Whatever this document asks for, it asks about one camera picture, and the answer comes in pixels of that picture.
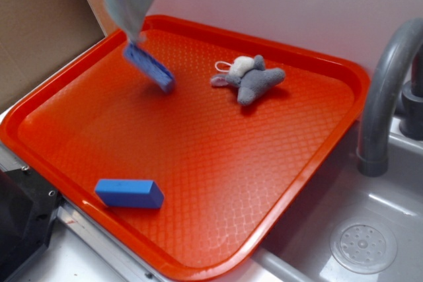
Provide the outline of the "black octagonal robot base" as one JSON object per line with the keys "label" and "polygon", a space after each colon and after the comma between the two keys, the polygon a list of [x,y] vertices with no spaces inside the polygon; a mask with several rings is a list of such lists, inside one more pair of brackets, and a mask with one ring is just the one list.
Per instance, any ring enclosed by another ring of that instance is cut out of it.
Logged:
{"label": "black octagonal robot base", "polygon": [[49,247],[59,191],[28,166],[1,172],[1,280],[13,281]]}

